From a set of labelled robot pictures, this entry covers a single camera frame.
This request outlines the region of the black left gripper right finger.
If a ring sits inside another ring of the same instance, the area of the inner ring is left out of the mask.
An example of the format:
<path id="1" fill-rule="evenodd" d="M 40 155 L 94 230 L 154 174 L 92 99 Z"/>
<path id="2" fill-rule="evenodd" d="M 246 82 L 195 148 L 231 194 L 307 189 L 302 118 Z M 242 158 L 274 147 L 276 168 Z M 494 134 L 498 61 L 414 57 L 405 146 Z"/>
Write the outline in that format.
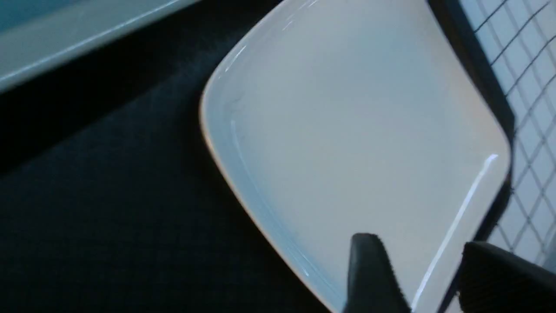
<path id="1" fill-rule="evenodd" d="M 486 242 L 465 244 L 459 274 L 465 313 L 554 313 L 554 273 Z"/>

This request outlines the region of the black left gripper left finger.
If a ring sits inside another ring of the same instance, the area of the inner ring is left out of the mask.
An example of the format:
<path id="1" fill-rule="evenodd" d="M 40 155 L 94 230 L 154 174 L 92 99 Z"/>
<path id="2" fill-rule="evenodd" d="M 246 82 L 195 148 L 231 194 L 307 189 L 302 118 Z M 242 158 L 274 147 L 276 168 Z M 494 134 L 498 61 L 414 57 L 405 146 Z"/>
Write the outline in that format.
<path id="1" fill-rule="evenodd" d="M 344 313 L 410 313 L 380 238 L 356 233 L 350 243 Z"/>

